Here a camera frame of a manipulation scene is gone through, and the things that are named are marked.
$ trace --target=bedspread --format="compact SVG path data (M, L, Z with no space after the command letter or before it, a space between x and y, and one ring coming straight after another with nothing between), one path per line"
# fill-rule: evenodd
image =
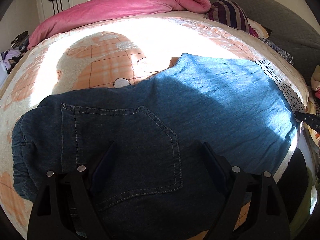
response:
M210 6L209 0L91 0L73 6L41 23L30 36L28 49L57 33L68 32L99 21L176 10L205 13Z
M19 197L12 186L11 136L16 121L48 95L134 85L173 66L182 53L267 60L291 95L307 105L308 90L302 76L273 49L243 31L200 14L175 11L132 16L54 35L24 58L0 100L0 204L24 237L32 203ZM295 147L289 149L276 171L276 180Z

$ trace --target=pink comforter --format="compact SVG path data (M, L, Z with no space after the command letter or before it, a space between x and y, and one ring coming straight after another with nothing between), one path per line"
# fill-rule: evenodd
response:
M55 34L99 21L172 10L204 14L210 6L209 0L91 0L73 6L41 23L30 36L28 49Z

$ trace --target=black clamp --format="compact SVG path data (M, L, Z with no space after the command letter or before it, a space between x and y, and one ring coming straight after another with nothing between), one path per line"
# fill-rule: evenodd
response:
M295 112L296 119L305 122L311 129L320 133L320 117L315 114Z
M226 197L224 207L204 240L290 240L289 221L270 172L248 174L203 144L202 157L215 187ZM246 221L236 230L246 192L252 192Z
M48 171L31 211L28 240L87 240L74 228L67 199L70 191L88 239L111 240L90 198L103 189L103 181L111 174L116 156L116 143L110 142L106 152L73 172L58 175Z

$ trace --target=jeans back pocket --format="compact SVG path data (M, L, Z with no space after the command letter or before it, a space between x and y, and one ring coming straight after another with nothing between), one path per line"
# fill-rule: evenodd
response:
M63 172L106 151L109 141L119 147L112 175L94 198L100 210L183 186L177 136L145 106L106 110L62 104L61 111Z

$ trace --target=denim jeans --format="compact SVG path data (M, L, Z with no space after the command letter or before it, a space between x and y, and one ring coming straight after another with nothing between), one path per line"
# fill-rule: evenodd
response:
M135 86L51 95L23 115L12 135L14 187L33 201L47 171L73 171L115 141L112 175L92 200L103 223L116 239L186 240L224 202L201 144L246 172L274 174L297 127L256 63L183 54Z

